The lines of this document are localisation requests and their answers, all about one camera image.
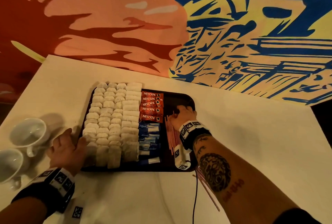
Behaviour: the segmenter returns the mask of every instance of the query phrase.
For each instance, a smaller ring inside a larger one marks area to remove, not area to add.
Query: circular tattoo
[[[215,153],[206,153],[201,156],[200,167],[214,192],[220,192],[228,186],[230,167],[222,156]]]

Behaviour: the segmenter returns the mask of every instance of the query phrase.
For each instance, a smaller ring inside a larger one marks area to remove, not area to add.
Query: wristband
[[[182,145],[186,150],[193,148],[193,142],[199,135],[211,135],[210,131],[199,121],[187,121],[180,127],[179,131]]]
[[[64,168],[50,168],[23,188],[12,203],[25,197],[37,198],[45,204],[48,218],[55,211],[64,212],[74,190],[74,177],[70,172]]]

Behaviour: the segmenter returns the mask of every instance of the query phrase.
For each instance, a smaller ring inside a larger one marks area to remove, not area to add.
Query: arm
[[[176,130],[196,120],[197,114],[191,107],[178,108],[180,114],[171,119]],[[230,223],[273,223],[284,211],[298,207],[266,176],[213,136],[197,136],[192,149]]]
[[[86,152],[86,142],[80,138],[77,146],[71,139],[71,129],[53,141],[53,146],[48,149],[50,168],[65,168],[73,176],[81,169]],[[4,224],[42,224],[47,217],[47,206],[35,197],[24,197],[12,202],[0,212],[1,223]]]

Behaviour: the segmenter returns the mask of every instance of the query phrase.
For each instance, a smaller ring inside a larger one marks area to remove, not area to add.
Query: red tattoo
[[[232,184],[229,188],[229,190],[226,191],[226,196],[223,197],[223,201],[227,202],[232,197],[233,193],[236,193],[239,188],[241,188],[244,185],[244,181],[242,179],[239,179],[234,184]]]

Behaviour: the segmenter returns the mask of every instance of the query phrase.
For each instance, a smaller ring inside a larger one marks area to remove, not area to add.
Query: cup rim
[[[6,180],[0,182],[0,184],[6,183],[6,182],[10,181],[12,178],[14,178],[14,177],[16,176],[16,174],[17,174],[17,173],[20,171],[20,169],[22,168],[23,161],[24,161],[23,153],[20,152],[18,149],[15,149],[15,148],[7,148],[7,149],[0,150],[0,153],[1,153],[1,152],[4,152],[4,151],[14,151],[14,152],[18,153],[19,156],[21,157],[21,163],[20,163],[19,168],[14,172],[14,174],[11,175],[8,179],[6,179]]]
[[[35,145],[36,143],[38,143],[38,142],[39,142],[39,141],[45,136],[45,133],[46,133],[46,130],[47,130],[47,125],[46,125],[46,123],[45,123],[43,120],[41,120],[41,119],[38,118],[38,117],[28,117],[28,118],[26,118],[26,119],[20,121],[18,124],[16,124],[16,125],[13,127],[12,131],[10,132],[10,135],[12,134],[12,132],[15,130],[15,128],[16,128],[17,126],[19,126],[19,125],[20,125],[21,123],[23,123],[25,120],[30,120],[30,119],[34,119],[34,120],[37,119],[38,121],[40,121],[40,122],[43,124],[43,126],[44,126],[43,133],[42,133],[42,135],[41,135],[40,138],[38,138],[35,142],[33,142],[33,143],[31,143],[31,144],[28,144],[28,145],[17,145],[17,144],[14,144],[14,143],[11,141],[11,139],[10,139],[10,142],[11,142],[12,144],[14,144],[16,147],[24,148],[24,147],[33,146],[33,145]]]

